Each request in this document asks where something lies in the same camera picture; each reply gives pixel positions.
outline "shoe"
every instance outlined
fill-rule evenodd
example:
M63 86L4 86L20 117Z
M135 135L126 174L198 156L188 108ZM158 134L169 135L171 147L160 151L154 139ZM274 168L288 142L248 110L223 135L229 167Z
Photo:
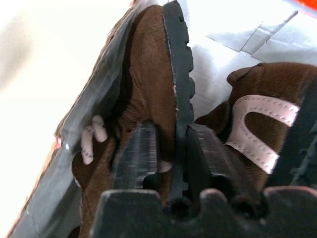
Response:
M213 129L238 155L261 190L296 119L305 87L317 67L300 63L260 63L232 72L228 101L195 123Z
M80 227L76 227L72 230L72 232L68 235L68 238L78 238Z
M92 126L83 132L82 151L73 159L73 175L83 191L80 238L89 236L99 197L113 185L111 166L138 123L150 120L156 125L162 160L172 162L177 156L175 142L185 136L194 117L189 103L195 85L188 76L193 69L188 42L181 8L175 1L163 7L152 5L135 18L112 115L93 118ZM171 170L164 168L159 187L163 205L171 182Z

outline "rubber outsole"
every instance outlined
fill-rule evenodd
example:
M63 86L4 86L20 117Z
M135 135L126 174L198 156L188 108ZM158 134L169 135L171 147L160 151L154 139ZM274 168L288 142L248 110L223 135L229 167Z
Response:
M289 129L268 186L317 188L317 78L307 87L294 125Z
M184 190L183 162L186 156L187 125L194 120L193 106L190 99L195 94L195 83L189 77L194 68L193 56L189 43L187 25L182 9L177 1L163 6L166 40L173 72L173 82L176 94L176 151L172 168L172 184L169 199L182 197Z

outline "pink leather stripe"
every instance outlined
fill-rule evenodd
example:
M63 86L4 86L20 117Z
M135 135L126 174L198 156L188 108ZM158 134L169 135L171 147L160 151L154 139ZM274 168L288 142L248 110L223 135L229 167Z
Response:
M241 152L266 173L271 174L278 155L253 135L245 124L245 117L256 112L292 126L299 107L284 100L261 95L240 98L233 106L233 127L227 145Z

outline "brown suede shoe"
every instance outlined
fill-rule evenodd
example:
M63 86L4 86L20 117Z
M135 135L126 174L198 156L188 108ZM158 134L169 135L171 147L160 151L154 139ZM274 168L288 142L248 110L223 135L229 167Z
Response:
M260 63L232 72L228 101L195 123L213 129L247 167L261 189L299 110L317 67L300 63Z
M68 238L78 238L79 237L80 227L76 227L73 231L68 235Z
M108 139L102 143L93 139L91 163L85 164L81 153L72 163L73 174L83 190L79 237L88 237L99 196L112 188L111 165L118 160L137 123L154 122L160 158L174 160L175 134L182 128L181 123L186 128L193 118L193 113L183 114L189 111L189 99L195 91L188 76L193 67L191 51L186 47L188 41L187 27L176 2L165 7L150 6L134 20L126 45L120 95L112 116L105 120ZM160 174L163 204L170 181L171 171Z

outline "suede upper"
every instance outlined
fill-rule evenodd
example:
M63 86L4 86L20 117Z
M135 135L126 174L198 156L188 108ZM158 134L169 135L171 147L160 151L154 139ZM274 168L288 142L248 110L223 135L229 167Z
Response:
M198 118L195 123L213 129L218 135L231 127L230 114L235 102L246 95L275 97L300 106L304 88L317 75L317 67L300 63L260 63L242 68L228 75L232 86L228 101L220 104L209 114ZM258 113L248 113L245 118L247 128L276 153L283 145L288 126ZM240 152L232 149L244 162L258 189L264 186L267 174Z
M94 160L84 165L81 153L72 171L83 189L81 238L87 238L101 193L112 188L111 164L117 160L138 122L151 120L157 126L159 156L172 161L175 152L176 101L172 70L159 5L143 10L129 33L123 62L120 95L113 116L105 120L108 139L93 141ZM167 201L171 171L160 174L159 192Z

